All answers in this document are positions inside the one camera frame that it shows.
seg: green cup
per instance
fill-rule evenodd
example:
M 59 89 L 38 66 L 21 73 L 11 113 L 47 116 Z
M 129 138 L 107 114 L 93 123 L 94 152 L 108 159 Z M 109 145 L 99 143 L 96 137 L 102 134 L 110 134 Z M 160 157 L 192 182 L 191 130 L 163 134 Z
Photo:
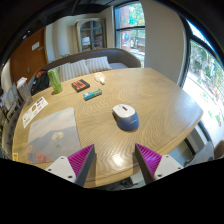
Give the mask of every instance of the green cup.
M 55 93 L 60 93 L 63 89 L 61 86 L 61 81 L 59 79 L 58 70 L 50 69 L 48 71 L 48 77 L 50 81 L 50 85 L 53 87 Z

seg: white mouse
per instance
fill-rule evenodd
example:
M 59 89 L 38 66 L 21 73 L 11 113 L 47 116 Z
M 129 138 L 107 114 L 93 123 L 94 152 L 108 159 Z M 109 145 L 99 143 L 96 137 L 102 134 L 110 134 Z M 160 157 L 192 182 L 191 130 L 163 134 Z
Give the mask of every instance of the white mouse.
M 126 131 L 131 131 L 139 126 L 139 119 L 135 109 L 126 104 L 119 104 L 113 107 L 113 115 L 117 126 Z

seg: book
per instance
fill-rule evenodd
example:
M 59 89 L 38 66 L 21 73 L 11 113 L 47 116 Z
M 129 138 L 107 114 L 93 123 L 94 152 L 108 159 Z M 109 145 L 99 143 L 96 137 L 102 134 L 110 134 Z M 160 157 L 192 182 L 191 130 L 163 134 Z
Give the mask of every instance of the book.
M 84 81 L 83 79 L 80 79 L 76 82 L 72 83 L 72 87 L 75 89 L 76 92 L 80 92 L 84 89 L 87 89 L 90 87 L 90 84 Z

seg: white wall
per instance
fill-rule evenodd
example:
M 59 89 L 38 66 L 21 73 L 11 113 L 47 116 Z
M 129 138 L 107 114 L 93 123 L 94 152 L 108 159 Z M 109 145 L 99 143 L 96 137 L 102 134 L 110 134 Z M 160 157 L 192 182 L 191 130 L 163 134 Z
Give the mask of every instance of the white wall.
M 12 87 L 12 81 L 10 78 L 10 60 L 7 61 L 2 70 L 1 85 L 4 92 L 8 92 L 9 88 Z
M 106 20 L 107 47 L 115 47 L 114 32 L 114 8 L 111 6 L 100 13 L 101 18 Z
M 46 27 L 46 50 L 49 61 L 61 58 L 61 55 L 78 53 L 77 38 L 74 26 L 77 20 L 104 18 L 106 22 L 107 47 L 114 47 L 113 8 L 101 13 L 66 16 Z
M 140 0 L 146 30 L 145 67 L 179 84 L 186 57 L 186 36 L 179 16 L 152 0 Z

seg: table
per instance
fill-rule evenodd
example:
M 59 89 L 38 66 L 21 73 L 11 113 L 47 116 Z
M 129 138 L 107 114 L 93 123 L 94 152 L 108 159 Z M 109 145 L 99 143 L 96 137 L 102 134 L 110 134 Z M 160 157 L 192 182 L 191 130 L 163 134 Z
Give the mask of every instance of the table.
M 75 111 L 81 146 L 95 144 L 96 157 L 90 167 L 85 188 L 98 187 L 127 178 L 140 171 L 134 154 L 135 143 L 165 155 L 178 146 L 194 129 L 203 111 L 179 86 L 151 68 L 129 68 L 103 72 L 106 84 L 96 82 L 93 74 L 62 83 L 63 92 L 52 87 L 33 96 L 33 103 L 44 97 L 49 103 L 32 122 L 68 107 Z M 84 79 L 90 88 L 76 93 L 71 83 Z M 88 101 L 83 93 L 102 89 L 102 95 Z M 112 108 L 117 104 L 135 108 L 139 127 L 123 131 L 117 127 Z M 32 122 L 24 129 L 24 106 L 15 129 L 13 153 L 27 163 L 27 142 Z M 46 169 L 51 163 L 34 164 Z

